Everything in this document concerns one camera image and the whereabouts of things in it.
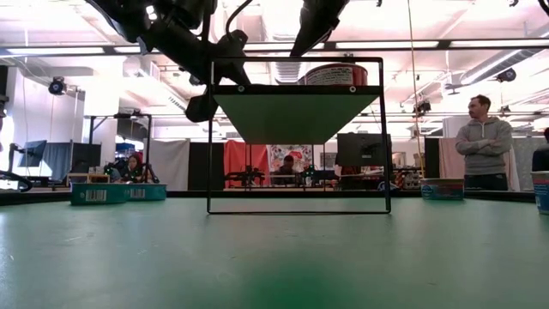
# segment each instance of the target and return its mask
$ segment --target fluorescent light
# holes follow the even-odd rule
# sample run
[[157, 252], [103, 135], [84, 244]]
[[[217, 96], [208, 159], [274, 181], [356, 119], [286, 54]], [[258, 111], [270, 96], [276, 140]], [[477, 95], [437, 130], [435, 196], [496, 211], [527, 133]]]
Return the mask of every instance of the fluorescent light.
[[84, 55], [84, 54], [102, 54], [105, 53], [101, 47], [28, 47], [28, 48], [8, 48], [6, 51], [12, 55]]
[[450, 47], [514, 47], [514, 46], [549, 46], [549, 39], [486, 39], [463, 40], [450, 43]]
[[140, 53], [141, 48], [139, 46], [123, 46], [123, 47], [114, 47], [115, 52], [120, 53]]
[[[376, 48], [411, 48], [412, 42], [342, 42], [336, 43], [337, 49], [376, 49]], [[437, 41], [414, 41], [413, 47], [434, 48], [438, 46]]]
[[[293, 43], [259, 43], [259, 44], [248, 44], [244, 48], [245, 52], [256, 52], [256, 51], [279, 51], [279, 50], [288, 50], [291, 51], [293, 48]], [[324, 48], [324, 43], [317, 44], [313, 47], [313, 50], [319, 50]]]

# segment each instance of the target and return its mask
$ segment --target green triangular panel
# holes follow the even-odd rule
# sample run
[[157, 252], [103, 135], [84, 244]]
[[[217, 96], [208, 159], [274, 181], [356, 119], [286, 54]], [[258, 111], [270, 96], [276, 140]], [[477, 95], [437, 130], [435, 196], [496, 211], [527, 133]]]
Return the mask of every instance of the green triangular panel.
[[215, 94], [251, 144], [323, 144], [370, 105], [376, 94]]

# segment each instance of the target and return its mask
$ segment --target computer monitor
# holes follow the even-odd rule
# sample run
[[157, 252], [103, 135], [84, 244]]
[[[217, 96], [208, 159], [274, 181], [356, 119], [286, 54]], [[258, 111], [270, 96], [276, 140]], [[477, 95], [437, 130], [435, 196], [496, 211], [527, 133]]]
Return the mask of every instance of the computer monitor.
[[23, 149], [19, 149], [19, 167], [39, 167], [46, 144], [47, 141], [25, 142]]
[[[391, 153], [391, 136], [387, 135], [387, 138]], [[365, 133], [338, 134], [337, 157], [338, 165], [341, 167], [383, 166], [385, 165], [385, 146], [382, 136]]]

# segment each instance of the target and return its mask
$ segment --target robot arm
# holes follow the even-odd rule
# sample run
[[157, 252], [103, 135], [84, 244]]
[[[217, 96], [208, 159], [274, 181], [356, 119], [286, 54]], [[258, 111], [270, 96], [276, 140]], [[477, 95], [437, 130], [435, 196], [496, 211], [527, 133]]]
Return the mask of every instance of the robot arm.
[[[228, 33], [229, 23], [251, 0], [246, 0], [232, 14], [227, 33], [219, 42], [203, 44], [190, 30], [202, 24], [204, 12], [213, 14], [217, 0], [86, 0], [96, 8], [122, 37], [138, 43], [142, 54], [158, 49], [181, 70], [188, 71], [195, 84], [210, 82], [208, 56], [245, 57], [248, 36], [241, 30]], [[320, 41], [328, 39], [339, 23], [338, 16], [349, 0], [304, 0], [301, 9], [301, 29], [291, 56], [300, 57]], [[249, 85], [244, 61], [226, 60], [214, 65], [214, 84], [225, 77], [238, 85]], [[217, 103], [208, 105], [205, 95], [192, 98], [186, 110], [193, 122], [211, 119]]]

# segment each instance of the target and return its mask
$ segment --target teal box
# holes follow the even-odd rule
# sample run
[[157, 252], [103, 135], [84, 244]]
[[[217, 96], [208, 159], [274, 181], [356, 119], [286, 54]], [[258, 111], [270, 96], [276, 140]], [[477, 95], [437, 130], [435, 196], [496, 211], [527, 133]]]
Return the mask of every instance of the teal box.
[[124, 184], [72, 184], [72, 205], [106, 205], [126, 203], [130, 190]]
[[463, 179], [422, 179], [421, 196], [426, 200], [462, 200]]
[[164, 201], [166, 185], [162, 184], [129, 184], [130, 201]]

